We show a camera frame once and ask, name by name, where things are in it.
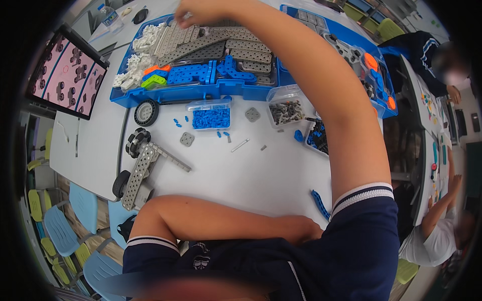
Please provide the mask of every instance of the desk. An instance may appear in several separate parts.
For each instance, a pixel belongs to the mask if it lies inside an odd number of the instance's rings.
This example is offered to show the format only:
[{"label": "desk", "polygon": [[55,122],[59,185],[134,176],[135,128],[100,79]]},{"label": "desk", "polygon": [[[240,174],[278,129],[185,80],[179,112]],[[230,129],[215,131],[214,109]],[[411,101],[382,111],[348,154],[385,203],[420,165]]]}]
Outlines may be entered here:
[{"label": "desk", "polygon": [[[138,0],[129,3],[137,4],[134,11],[151,3],[148,20],[163,14],[172,13],[175,6],[155,8],[159,2]],[[366,33],[346,15],[304,1],[300,8],[310,10],[360,33],[370,40]],[[114,42],[125,43],[132,40],[140,25],[127,25],[117,36],[109,34],[92,41],[96,49],[104,48]],[[117,162],[121,159],[120,170],[131,170],[135,160],[124,151],[118,158],[118,149],[125,145],[125,139],[136,128],[134,110],[130,111],[125,136],[121,137],[125,108],[111,103],[109,95],[110,83],[121,64],[127,46],[115,50],[111,57],[110,68],[101,86],[90,121],[80,121],[79,157],[75,158],[75,135],[77,118],[57,113],[52,139],[51,167],[79,186],[94,192],[108,200],[115,200],[112,194],[112,184],[117,176]],[[170,162],[160,158],[156,163],[148,181],[155,187],[154,195],[184,194],[202,197],[214,202],[226,204],[235,208],[248,210],[270,216],[286,214],[301,214],[312,218],[323,229],[327,221],[319,213],[310,192],[315,189],[320,194],[328,211],[331,210],[331,175],[329,160],[307,149],[294,139],[294,131],[300,129],[305,133],[307,121],[286,126],[285,132],[278,133],[269,123],[267,103],[245,101],[240,96],[233,95],[232,126],[228,131],[232,143],[227,138],[217,137],[216,132],[195,132],[184,121],[184,116],[192,119],[192,113],[185,111],[184,105],[161,106],[157,121],[147,128],[152,134],[152,141],[165,148],[168,152],[190,165],[190,173],[179,169]],[[305,102],[308,116],[313,109]],[[249,122],[244,112],[255,107],[261,113],[261,118],[254,123]],[[183,125],[175,126],[173,118]],[[70,143],[65,142],[63,129],[66,128]],[[183,132],[188,131],[196,136],[191,147],[185,147],[179,139]],[[251,140],[231,153],[238,143]],[[123,211],[121,203],[109,204],[112,215],[111,226],[122,223],[135,211]],[[120,236],[114,237],[123,246]]]},{"label": "desk", "polygon": [[[422,132],[422,144],[423,144],[423,173],[421,177],[420,197],[414,204],[416,206],[414,225],[420,225],[423,217],[428,212],[428,200],[430,197],[435,199],[435,192],[438,191],[438,195],[443,196],[447,193],[448,189],[448,169],[444,166],[442,156],[440,153],[441,138],[445,137],[445,143],[448,143],[450,134],[448,129],[443,128],[443,123],[446,120],[442,114],[442,108],[440,103],[436,100],[427,88],[426,83],[418,76],[413,70],[408,60],[401,55],[401,64],[404,69],[404,74],[408,76],[408,87],[410,95],[407,98],[413,98],[410,103],[416,103],[415,110],[418,112],[420,126],[423,128]],[[427,95],[432,102],[432,114],[428,112],[428,106],[425,103],[422,95]],[[436,144],[437,160],[433,151],[433,144]],[[436,163],[440,169],[440,174],[437,180],[434,182],[431,178],[431,165]]]}]

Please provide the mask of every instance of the wheel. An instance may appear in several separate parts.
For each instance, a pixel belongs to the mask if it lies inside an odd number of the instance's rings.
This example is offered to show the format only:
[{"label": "wheel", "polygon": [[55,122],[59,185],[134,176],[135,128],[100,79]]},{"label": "wheel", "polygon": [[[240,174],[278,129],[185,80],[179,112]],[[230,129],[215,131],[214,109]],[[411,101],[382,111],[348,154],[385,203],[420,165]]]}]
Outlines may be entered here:
[{"label": "wheel", "polygon": [[159,104],[152,99],[142,101],[134,112],[134,121],[141,127],[154,124],[159,115]]},{"label": "wheel", "polygon": [[127,170],[123,170],[116,178],[114,181],[114,184],[112,185],[112,193],[118,197],[122,198],[124,196],[124,186],[127,184],[129,181],[129,177],[131,176],[131,173]]}]

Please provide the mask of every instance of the white connector piece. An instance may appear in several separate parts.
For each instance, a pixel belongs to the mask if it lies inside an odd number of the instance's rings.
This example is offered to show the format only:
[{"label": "white connector piece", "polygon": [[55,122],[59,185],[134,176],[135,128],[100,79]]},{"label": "white connector piece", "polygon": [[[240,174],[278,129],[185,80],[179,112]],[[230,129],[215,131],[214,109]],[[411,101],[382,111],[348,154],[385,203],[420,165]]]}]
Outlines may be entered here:
[{"label": "white connector piece", "polygon": [[123,73],[116,75],[114,77],[114,82],[112,83],[112,87],[113,88],[120,87],[122,85],[122,82],[124,82],[125,79],[126,79],[126,75]]}]

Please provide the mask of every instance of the classroom floor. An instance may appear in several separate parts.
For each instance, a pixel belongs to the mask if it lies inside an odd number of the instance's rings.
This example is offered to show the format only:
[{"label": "classroom floor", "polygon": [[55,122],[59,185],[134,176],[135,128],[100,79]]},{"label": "classroom floor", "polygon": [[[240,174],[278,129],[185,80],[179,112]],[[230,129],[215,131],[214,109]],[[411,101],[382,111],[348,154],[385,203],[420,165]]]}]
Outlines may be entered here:
[{"label": "classroom floor", "polygon": [[[69,192],[70,181],[61,175],[58,175],[58,187],[66,192]],[[102,229],[109,227],[109,212],[107,207],[107,202],[100,198],[97,199],[98,201],[98,212],[97,212],[97,228]],[[64,211],[67,219],[72,225],[72,229],[74,229],[75,234],[78,237],[83,237],[88,233],[88,231],[82,226],[79,222],[77,217],[72,210],[70,205],[64,206]],[[89,248],[89,251],[92,253],[95,249],[106,239],[110,237],[110,232],[106,232],[101,236],[95,236],[89,238],[85,243]],[[101,251],[101,254],[105,254],[115,260],[117,263],[122,265],[122,257],[124,255],[124,250],[119,247],[116,243],[108,244],[104,250]],[[408,282],[405,285],[400,284],[397,280],[393,283],[393,287],[390,292],[390,298],[388,301],[398,301],[403,296],[405,291],[407,290],[408,286],[412,281]]]}]

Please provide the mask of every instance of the blue storage box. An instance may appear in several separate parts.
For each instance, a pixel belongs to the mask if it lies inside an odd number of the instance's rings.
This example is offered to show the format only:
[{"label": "blue storage box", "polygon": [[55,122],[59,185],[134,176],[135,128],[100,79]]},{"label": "blue storage box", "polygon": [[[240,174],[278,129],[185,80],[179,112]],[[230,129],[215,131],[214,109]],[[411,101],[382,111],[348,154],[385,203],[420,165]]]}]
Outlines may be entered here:
[{"label": "blue storage box", "polygon": [[[291,16],[293,18],[298,13],[298,9],[299,8],[291,7],[291,6],[288,6],[288,5],[285,5],[285,4],[282,4],[280,6],[280,10],[282,12],[288,14],[289,16]],[[317,15],[317,16],[320,17],[320,18],[323,18],[325,20],[326,27],[327,27],[325,29],[326,32],[334,33],[338,37],[339,40],[341,40],[341,41],[343,41],[343,42],[345,42],[345,43],[347,43],[351,46],[355,46],[355,47],[363,49],[364,52],[371,54],[377,60],[378,64],[380,66],[382,66],[384,68],[384,70],[386,71],[385,78],[384,78],[383,82],[384,82],[385,87],[390,92],[390,93],[388,93],[388,95],[392,96],[393,99],[395,99],[395,93],[393,92],[393,85],[392,85],[392,82],[391,82],[391,77],[390,77],[390,74],[388,73],[388,69],[387,69],[387,66],[385,64],[385,60],[383,58],[383,55],[380,52],[380,50],[378,49],[378,47],[375,44],[373,44],[372,42],[370,42],[369,40],[367,40],[365,37],[362,37],[358,33],[354,32],[353,30],[348,29],[345,26],[343,26],[343,25],[341,25],[341,24],[339,24],[335,21],[332,21],[330,19],[324,18],[320,15]],[[279,66],[278,80],[279,80],[280,86],[295,84],[296,83],[295,80],[290,75],[289,71],[283,66],[282,62],[278,60],[277,65]],[[388,105],[387,105],[387,102],[384,101],[383,99],[379,98],[378,95],[376,96],[374,101],[385,108],[385,112],[383,112],[382,118],[388,118],[388,117],[391,117],[391,116],[397,116],[398,115],[398,108],[396,107],[394,110],[389,109]]]},{"label": "blue storage box", "polygon": [[[174,15],[169,14],[143,23],[136,35],[134,36],[133,40],[142,37],[142,31],[146,26],[157,26],[162,22],[169,23],[173,19]],[[135,51],[132,49],[131,42],[117,74],[123,73],[127,70],[127,60],[131,57],[132,54],[135,54]],[[139,87],[128,90],[126,92],[123,92],[120,87],[112,88],[112,91],[110,93],[110,101],[122,105],[126,108],[135,107],[145,99],[153,99],[158,102],[162,102],[188,99],[203,99],[206,95],[210,95],[213,99],[219,99],[221,95],[241,95],[243,99],[246,100],[266,101],[266,96],[269,90],[271,90],[272,88],[268,86],[256,86],[250,83],[245,83],[243,79],[217,79],[215,81],[215,84],[208,85],[193,83],[194,82],[182,85],[166,85],[161,89],[155,90],[146,90],[142,87]]]}]

